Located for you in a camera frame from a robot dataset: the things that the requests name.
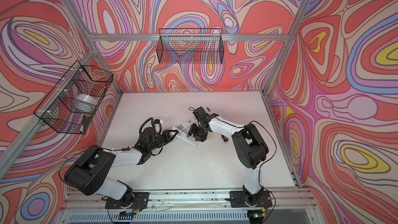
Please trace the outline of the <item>silver tape roll in basket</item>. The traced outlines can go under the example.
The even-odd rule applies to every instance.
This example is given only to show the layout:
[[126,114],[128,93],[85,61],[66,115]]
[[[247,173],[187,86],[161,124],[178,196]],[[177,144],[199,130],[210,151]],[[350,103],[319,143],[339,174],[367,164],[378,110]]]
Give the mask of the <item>silver tape roll in basket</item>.
[[76,112],[92,113],[97,103],[98,101],[88,94],[78,94],[72,101],[72,107]]

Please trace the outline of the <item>orange handled screwdriver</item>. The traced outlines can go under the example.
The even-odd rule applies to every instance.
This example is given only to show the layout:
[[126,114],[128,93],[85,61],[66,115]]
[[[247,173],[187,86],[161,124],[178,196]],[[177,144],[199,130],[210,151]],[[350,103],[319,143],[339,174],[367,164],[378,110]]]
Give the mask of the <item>orange handled screwdriver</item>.
[[229,139],[228,139],[226,136],[223,136],[223,135],[222,135],[221,137],[222,137],[222,139],[223,139],[224,142],[228,142],[228,141],[229,141]]

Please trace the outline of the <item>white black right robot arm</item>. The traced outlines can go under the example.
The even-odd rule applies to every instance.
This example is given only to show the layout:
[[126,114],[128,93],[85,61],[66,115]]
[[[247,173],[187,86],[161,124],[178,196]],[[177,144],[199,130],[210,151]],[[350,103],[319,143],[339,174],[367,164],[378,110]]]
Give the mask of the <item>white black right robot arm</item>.
[[193,137],[195,141],[204,142],[208,133],[213,132],[231,140],[239,161],[246,168],[243,190],[250,196],[262,191],[260,163],[266,161],[269,148],[256,126],[232,123],[218,114],[207,113],[203,107],[190,110],[197,123],[191,125],[188,136]]

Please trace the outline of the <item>aluminium frame rails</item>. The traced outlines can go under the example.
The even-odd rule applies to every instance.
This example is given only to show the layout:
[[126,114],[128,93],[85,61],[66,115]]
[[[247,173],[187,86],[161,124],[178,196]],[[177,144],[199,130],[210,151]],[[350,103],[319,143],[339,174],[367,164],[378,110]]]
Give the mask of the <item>aluminium frame rails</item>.
[[[301,0],[72,0],[89,34],[284,33]],[[258,90],[274,44],[229,41],[223,64],[158,63],[155,41],[103,40],[98,51],[124,91]],[[68,67],[88,52],[61,0],[1,0],[1,150]]]

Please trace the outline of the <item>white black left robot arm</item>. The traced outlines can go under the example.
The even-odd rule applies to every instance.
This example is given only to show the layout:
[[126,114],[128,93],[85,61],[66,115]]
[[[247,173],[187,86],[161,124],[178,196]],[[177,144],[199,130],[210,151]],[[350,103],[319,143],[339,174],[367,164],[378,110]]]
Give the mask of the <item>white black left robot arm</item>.
[[108,173],[111,168],[143,165],[156,155],[154,150],[161,151],[178,133],[178,130],[158,132],[155,127],[148,127],[140,131],[133,147],[111,150],[92,145],[67,169],[63,180],[86,196],[96,194],[107,197],[126,208],[134,201],[133,189],[120,180],[110,178]]

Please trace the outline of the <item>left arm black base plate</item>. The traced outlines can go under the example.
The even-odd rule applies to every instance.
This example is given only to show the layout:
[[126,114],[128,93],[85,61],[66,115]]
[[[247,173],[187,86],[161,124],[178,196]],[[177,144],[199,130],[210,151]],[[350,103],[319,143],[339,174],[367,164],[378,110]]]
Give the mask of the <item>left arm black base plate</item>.
[[142,210],[147,208],[148,200],[149,192],[146,191],[126,193],[120,200],[107,199],[105,208]]

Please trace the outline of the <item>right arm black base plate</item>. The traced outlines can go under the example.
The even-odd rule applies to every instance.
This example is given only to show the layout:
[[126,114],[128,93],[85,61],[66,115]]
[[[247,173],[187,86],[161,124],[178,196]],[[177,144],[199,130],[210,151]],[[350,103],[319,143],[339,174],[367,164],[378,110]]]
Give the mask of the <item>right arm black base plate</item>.
[[232,208],[261,207],[268,209],[273,206],[272,197],[267,190],[260,190],[254,195],[243,190],[230,191],[229,195],[227,201],[231,203]]

